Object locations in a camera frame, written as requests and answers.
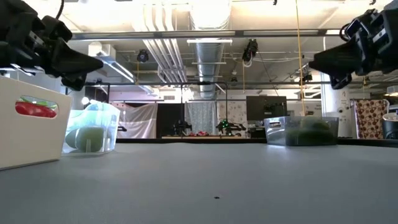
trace clear plastic bin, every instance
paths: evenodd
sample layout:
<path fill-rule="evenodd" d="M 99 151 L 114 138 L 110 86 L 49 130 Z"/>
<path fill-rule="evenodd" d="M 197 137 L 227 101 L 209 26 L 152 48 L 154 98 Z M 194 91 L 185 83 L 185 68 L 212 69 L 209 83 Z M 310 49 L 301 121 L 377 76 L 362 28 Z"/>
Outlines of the clear plastic bin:
<path fill-rule="evenodd" d="M 112 151 L 116 144 L 120 111 L 107 103 L 71 110 L 63 154 L 87 155 Z"/>
<path fill-rule="evenodd" d="M 337 144 L 338 118 L 284 116 L 264 120 L 268 144 L 325 146 Z"/>

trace handle cutout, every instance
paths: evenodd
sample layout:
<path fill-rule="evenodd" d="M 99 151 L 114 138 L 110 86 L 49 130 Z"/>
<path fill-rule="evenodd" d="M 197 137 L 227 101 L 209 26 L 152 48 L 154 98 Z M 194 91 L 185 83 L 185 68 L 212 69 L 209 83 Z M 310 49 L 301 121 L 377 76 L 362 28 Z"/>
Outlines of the handle cutout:
<path fill-rule="evenodd" d="M 21 96 L 15 102 L 15 111 L 25 116 L 55 118 L 59 112 L 58 104 L 32 96 Z"/>

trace gray table surface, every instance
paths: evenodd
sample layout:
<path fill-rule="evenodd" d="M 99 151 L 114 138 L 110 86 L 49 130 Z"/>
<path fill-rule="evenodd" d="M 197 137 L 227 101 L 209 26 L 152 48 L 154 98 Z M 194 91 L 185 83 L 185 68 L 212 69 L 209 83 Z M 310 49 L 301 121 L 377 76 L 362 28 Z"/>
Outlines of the gray table surface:
<path fill-rule="evenodd" d="M 398 149 L 118 144 L 0 171 L 0 223 L 398 223 Z"/>

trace red item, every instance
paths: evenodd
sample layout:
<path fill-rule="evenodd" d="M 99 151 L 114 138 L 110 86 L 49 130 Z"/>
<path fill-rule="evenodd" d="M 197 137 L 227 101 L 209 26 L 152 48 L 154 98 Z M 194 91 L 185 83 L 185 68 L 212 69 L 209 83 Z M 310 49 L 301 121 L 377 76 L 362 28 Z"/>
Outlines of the red item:
<path fill-rule="evenodd" d="M 19 114 L 38 116 L 42 118 L 54 118 L 57 113 L 54 110 L 42 105 L 37 105 L 28 102 L 16 102 L 15 110 Z"/>
<path fill-rule="evenodd" d="M 206 131 L 199 131 L 198 136 L 209 136 L 209 133 L 207 133 Z"/>

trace desk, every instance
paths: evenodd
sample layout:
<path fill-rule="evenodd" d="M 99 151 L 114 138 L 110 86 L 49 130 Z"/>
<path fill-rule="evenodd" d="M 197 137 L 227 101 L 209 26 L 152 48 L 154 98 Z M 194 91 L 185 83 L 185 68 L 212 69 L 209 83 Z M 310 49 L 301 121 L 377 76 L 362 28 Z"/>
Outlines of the desk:
<path fill-rule="evenodd" d="M 0 171 L 0 223 L 398 222 L 398 149 L 185 143 L 116 149 Z"/>

